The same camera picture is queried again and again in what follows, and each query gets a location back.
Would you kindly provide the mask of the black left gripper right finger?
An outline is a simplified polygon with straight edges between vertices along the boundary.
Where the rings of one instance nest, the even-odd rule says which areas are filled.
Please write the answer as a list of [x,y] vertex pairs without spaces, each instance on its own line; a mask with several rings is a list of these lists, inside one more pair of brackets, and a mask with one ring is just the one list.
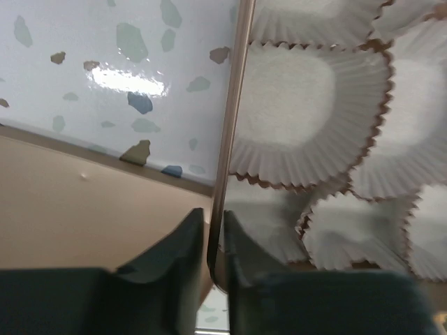
[[384,270],[296,271],[223,216],[231,334],[438,334],[417,283]]

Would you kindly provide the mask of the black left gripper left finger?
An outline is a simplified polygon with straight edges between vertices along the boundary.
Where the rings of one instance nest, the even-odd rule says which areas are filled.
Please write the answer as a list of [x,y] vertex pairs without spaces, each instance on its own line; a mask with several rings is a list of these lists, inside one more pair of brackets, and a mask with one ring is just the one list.
[[204,218],[192,209],[165,238],[115,271],[1,272],[2,334],[193,334]]

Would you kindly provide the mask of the gold square cookie tin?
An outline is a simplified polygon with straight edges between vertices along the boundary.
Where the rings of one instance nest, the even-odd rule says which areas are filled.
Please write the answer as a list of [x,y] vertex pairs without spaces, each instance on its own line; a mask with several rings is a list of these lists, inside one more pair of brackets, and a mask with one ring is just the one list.
[[226,288],[223,212],[238,217],[249,264],[360,266],[446,276],[446,2],[382,1],[395,33],[299,38],[260,1],[234,120],[233,148],[212,211],[207,263]]

